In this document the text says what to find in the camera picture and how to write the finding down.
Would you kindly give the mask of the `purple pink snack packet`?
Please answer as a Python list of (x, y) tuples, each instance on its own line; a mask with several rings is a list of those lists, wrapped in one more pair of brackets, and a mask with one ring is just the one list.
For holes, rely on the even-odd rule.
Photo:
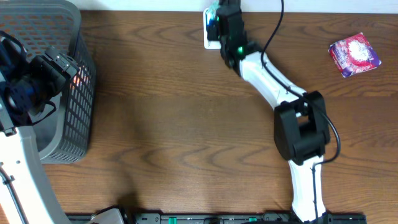
[(362, 32), (331, 44), (328, 53), (344, 78), (373, 70), (382, 64)]

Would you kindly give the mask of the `green snack packet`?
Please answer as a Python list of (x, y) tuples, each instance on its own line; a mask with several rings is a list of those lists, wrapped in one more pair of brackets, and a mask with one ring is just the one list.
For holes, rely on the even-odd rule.
[(205, 12), (206, 25), (209, 26), (216, 17), (216, 11), (219, 8), (220, 1), (213, 1)]

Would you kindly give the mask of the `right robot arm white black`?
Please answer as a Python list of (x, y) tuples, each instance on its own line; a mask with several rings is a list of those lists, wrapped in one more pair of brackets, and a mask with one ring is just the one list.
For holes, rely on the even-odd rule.
[(274, 142), (289, 163), (294, 199), (301, 223), (319, 222), (326, 213), (320, 168), (330, 132), (322, 95), (294, 85), (248, 39), (239, 1), (218, 1), (209, 27), (215, 29), (226, 66), (251, 84), (274, 111)]

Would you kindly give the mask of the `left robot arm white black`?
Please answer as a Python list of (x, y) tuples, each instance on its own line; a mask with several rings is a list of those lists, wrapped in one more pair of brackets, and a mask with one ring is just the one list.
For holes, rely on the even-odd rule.
[(9, 223), (71, 223), (40, 161), (30, 111), (53, 105), (80, 68), (49, 46), (27, 61), (15, 37), (1, 32), (1, 207)]

